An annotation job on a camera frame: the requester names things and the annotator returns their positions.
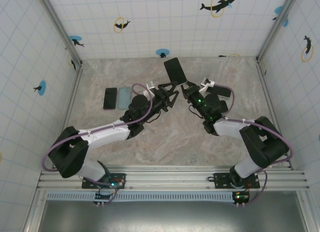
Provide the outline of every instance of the metal bar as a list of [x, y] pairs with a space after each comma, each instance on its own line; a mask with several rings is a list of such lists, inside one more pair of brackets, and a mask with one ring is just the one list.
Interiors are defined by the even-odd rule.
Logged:
[[82, 72], [83, 72], [83, 68], [80, 67], [78, 69], [78, 71], [77, 71], [76, 77], [75, 77], [74, 82], [72, 84], [72, 91], [71, 91], [71, 94], [70, 94], [70, 97], [69, 97], [68, 107], [66, 108], [65, 116], [64, 116], [63, 122], [61, 124], [61, 128], [60, 128], [61, 132], [68, 125], [68, 122], [69, 122], [69, 119], [70, 119], [70, 114], [71, 114], [71, 111], [72, 111], [72, 107], [74, 105], [76, 94], [77, 94], [77, 91], [78, 91], [78, 87], [79, 87], [79, 83], [80, 83]]
[[307, 193], [305, 191], [297, 191], [296, 194], [298, 202], [300, 204], [301, 213], [306, 225], [306, 230], [308, 232], [319, 232], [320, 227], [318, 227], [317, 223], [315, 222], [314, 214], [309, 204]]
[[[214, 172], [228, 172], [230, 169], [230, 166], [153, 166], [153, 165], [106, 165], [107, 168], [110, 170], [112, 173], [130, 173], [130, 172], [160, 172], [160, 173], [165, 173], [165, 172], [190, 172], [190, 173], [195, 173], [195, 172], [208, 172], [208, 173], [214, 173]], [[273, 166], [272, 168], [266, 168], [265, 171], [267, 172], [279, 172], [279, 171], [286, 171], [289, 173], [293, 173], [290, 171], [290, 169], [286, 166]], [[52, 172], [46, 172], [43, 171], [41, 173], [42, 175], [44, 174], [59, 174], [58, 172], [52, 173]]]
[[[97, 201], [107, 202], [104, 199], [95, 199], [94, 191], [48, 191], [47, 200], [53, 201]], [[113, 202], [130, 201], [221, 201], [233, 202], [232, 192], [195, 191], [119, 191]]]
[[[259, 77], [260, 77], [260, 82], [262, 84], [262, 90], [263, 90], [263, 93], [264, 93], [264, 96], [265, 96], [265, 99], [266, 99], [266, 103], [268, 105], [268, 109], [269, 109], [269, 112], [270, 112], [270, 115], [271, 115], [271, 120], [272, 120], [274, 126], [276, 127], [276, 129], [282, 134], [281, 128], [280, 128], [280, 124], [279, 124], [279, 121], [277, 119], [277, 114], [276, 114], [276, 111], [275, 111], [275, 107], [274, 107], [274, 104], [272, 103], [272, 99], [271, 99], [271, 96], [270, 96], [270, 93], [269, 93], [269, 89], [267, 87], [267, 83], [266, 83], [266, 80], [265, 80], [265, 77], [264, 77], [264, 74], [262, 72], [260, 64], [256, 64], [256, 69], [257, 69], [257, 72], [258, 72]], [[293, 170], [294, 167], [293, 167], [293, 165], [291, 163], [291, 160], [289, 160], [288, 163], [289, 163], [290, 168]]]
[[73, 62], [76, 63], [80, 67], [81, 66], [81, 59], [80, 59], [74, 45], [72, 44], [67, 32], [65, 31], [62, 23], [60, 22], [60, 20], [56, 14], [54, 8], [52, 7], [50, 1], [49, 0], [40, 0], [40, 2], [42, 4], [44, 10], [48, 14], [49, 18], [51, 19], [54, 27], [56, 28], [56, 31], [61, 36], [61, 39], [63, 40], [63, 42], [66, 46], [66, 49], [69, 51]]
[[296, 0], [286, 0], [283, 9], [279, 16], [277, 17], [274, 26], [272, 27], [268, 37], [266, 38], [261, 51], [258, 55], [258, 60], [262, 60], [263, 57], [266, 55], [268, 49], [270, 48], [271, 44], [273, 43], [275, 37], [277, 36], [278, 32], [280, 31], [281, 27], [285, 23], [286, 19], [288, 18], [289, 12], [293, 7]]
[[37, 199], [35, 200], [35, 208], [32, 210], [33, 215], [31, 220], [25, 225], [23, 232], [37, 232], [39, 230], [48, 195], [46, 191], [37, 191], [36, 196]]
[[[207, 177], [215, 172], [228, 172], [225, 167], [193, 166], [110, 166], [111, 172], [126, 173], [126, 186], [121, 191], [237, 191], [238, 189], [215, 189]], [[267, 168], [267, 191], [309, 190], [304, 171], [289, 168]], [[265, 174], [258, 174], [260, 183], [265, 181]], [[77, 190], [82, 189], [82, 180], [78, 176], [61, 178], [59, 173], [41, 174], [38, 190]]]

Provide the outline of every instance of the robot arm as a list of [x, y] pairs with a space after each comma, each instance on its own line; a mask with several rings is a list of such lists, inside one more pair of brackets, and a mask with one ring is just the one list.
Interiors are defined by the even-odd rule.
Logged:
[[[153, 115], [160, 113], [161, 109], [167, 112], [168, 107], [172, 108], [179, 94], [178, 91], [175, 91], [176, 86], [172, 83], [158, 85], [158, 89], [154, 86], [147, 86], [147, 88], [151, 97], [148, 96], [147, 98], [144, 95], [135, 96], [123, 117], [114, 123], [79, 131], [71, 126], [61, 133], [54, 144], [66, 138], [77, 136], [69, 142], [56, 147], [48, 155], [63, 178], [77, 174], [94, 181], [99, 181], [105, 175], [109, 175], [110, 172], [101, 162], [92, 161], [87, 158], [89, 152], [108, 143], [137, 136], [144, 129], [143, 124], [153, 117]], [[144, 119], [137, 123], [132, 123], [142, 118], [149, 108], [150, 112]]]
[[[191, 82], [187, 85], [186, 89], [182, 85], [183, 96], [202, 115], [204, 119], [202, 124], [207, 133], [214, 136], [231, 136], [244, 141], [250, 157], [230, 169], [229, 178], [234, 186], [241, 187], [249, 177], [254, 177], [255, 172], [268, 167], [288, 152], [289, 148], [277, 136], [253, 125], [234, 123], [224, 118], [228, 107], [218, 95], [230, 96], [230, 93], [222, 88], [215, 88], [213, 81], [204, 79], [201, 83], [202, 88]], [[248, 121], [280, 134], [266, 117]]]

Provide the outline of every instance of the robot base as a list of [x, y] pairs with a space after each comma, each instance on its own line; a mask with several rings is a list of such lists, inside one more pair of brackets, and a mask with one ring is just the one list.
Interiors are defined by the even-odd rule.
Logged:
[[[108, 175], [105, 175], [104, 177], [102, 177], [102, 179], [99, 180], [99, 182], [102, 183], [114, 183], [114, 185], [117, 187], [117, 189], [122, 189], [125, 188], [125, 184], [126, 184], [126, 174], [125, 173], [110, 173]], [[88, 189], [92, 189], [92, 188], [110, 188], [109, 186], [105, 186], [105, 185], [98, 185], [95, 183], [92, 183], [88, 180], [86, 180], [85, 178], [83, 178], [82, 180], [82, 188], [88, 188]]]
[[[213, 180], [215, 188], [235, 188], [231, 185], [230, 173], [214, 173]], [[260, 188], [260, 183], [257, 175], [250, 175], [244, 182], [243, 187], [248, 188]]]

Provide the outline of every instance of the white tiled wall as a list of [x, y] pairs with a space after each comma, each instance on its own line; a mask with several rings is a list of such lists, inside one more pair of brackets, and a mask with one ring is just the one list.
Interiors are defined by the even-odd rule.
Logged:
[[[213, 5], [220, 0], [213, 0]], [[201, 4], [211, 0], [50, 0], [82, 59], [258, 55], [285, 0], [235, 0], [213, 18]], [[130, 21], [115, 33], [117, 18]]]
[[[294, 168], [307, 172], [315, 198], [312, 208], [320, 222], [320, 0], [297, 0], [289, 21], [273, 42], [262, 69], [281, 130], [295, 148]], [[308, 62], [302, 62], [305, 36], [314, 49]]]
[[[0, 231], [21, 231], [75, 71], [38, 0], [0, 0]], [[34, 92], [46, 81], [43, 96]]]

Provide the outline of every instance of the metal frame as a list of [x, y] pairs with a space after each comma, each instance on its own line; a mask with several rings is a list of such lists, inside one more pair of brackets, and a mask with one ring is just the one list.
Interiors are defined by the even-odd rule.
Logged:
[[48, 14], [49, 18], [51, 19], [52, 24], [54, 25], [57, 32], [61, 36], [61, 39], [63, 40], [63, 42], [66, 46], [66, 49], [69, 51], [73, 62], [75, 62], [79, 67], [81, 67], [81, 59], [80, 59], [74, 45], [72, 44], [67, 32], [65, 31], [62, 23], [60, 22], [60, 20], [56, 14], [54, 8], [52, 7], [50, 1], [49, 0], [40, 0], [40, 2], [42, 4], [42, 7], [44, 8], [46, 13]]
[[268, 49], [270, 48], [272, 42], [276, 38], [278, 32], [280, 31], [281, 27], [285, 23], [286, 19], [288, 18], [289, 12], [293, 5], [295, 4], [296, 0], [286, 0], [284, 3], [283, 9], [279, 16], [277, 17], [274, 26], [272, 27], [270, 33], [268, 34], [268, 37], [264, 41], [264, 44], [262, 46], [262, 49], [259, 52], [258, 55], [258, 61], [260, 62], [263, 57], [266, 55]]
[[[66, 31], [59, 21], [56, 13], [49, 0], [40, 0], [46, 12], [48, 13], [53, 25], [56, 27], [66, 48], [68, 49], [73, 61], [81, 66], [81, 60], [70, 41]], [[272, 28], [262, 50], [258, 56], [257, 71], [263, 87], [263, 92], [268, 103], [271, 118], [277, 127], [279, 123], [273, 108], [268, 88], [264, 80], [260, 60], [268, 51], [274, 37], [279, 32], [285, 19], [288, 17], [289, 11], [296, 0], [287, 0], [281, 14]], [[73, 89], [69, 99], [69, 106], [66, 109], [66, 115], [63, 120], [62, 128], [65, 128], [72, 106], [75, 100], [77, 89], [80, 83], [82, 69], [77, 71], [77, 76], [73, 83]], [[310, 191], [304, 171], [291, 170], [291, 163], [283, 163], [281, 166], [267, 168], [268, 183], [266, 192], [268, 191], [297, 191], [297, 199], [299, 200], [301, 213], [304, 217], [306, 229], [310, 232], [318, 231], [316, 223], [312, 216], [311, 207], [307, 200], [307, 192]], [[111, 172], [124, 172], [126, 177], [126, 189], [119, 191], [119, 199], [121, 201], [163, 201], [167, 199], [181, 200], [205, 200], [216, 201], [215, 199], [230, 202], [228, 196], [232, 191], [237, 189], [215, 189], [212, 182], [207, 181], [207, 177], [214, 172], [228, 172], [229, 167], [214, 166], [108, 166]], [[264, 173], [258, 174], [260, 183], [265, 181]], [[24, 227], [24, 232], [38, 231], [42, 215], [45, 211], [47, 200], [85, 200], [94, 201], [94, 194], [97, 189], [82, 189], [82, 180], [77, 176], [68, 179], [61, 178], [59, 173], [43, 172], [40, 176], [38, 189], [34, 195], [31, 209]]]
[[[229, 167], [215, 166], [108, 166], [112, 173], [125, 173], [125, 189], [121, 191], [238, 191], [238, 189], [215, 189], [207, 178], [215, 172], [229, 172]], [[310, 190], [303, 171], [292, 171], [285, 166], [267, 168], [266, 191]], [[260, 183], [265, 174], [258, 174]], [[38, 183], [39, 191], [88, 191], [82, 189], [78, 176], [63, 179], [58, 172], [43, 172]]]

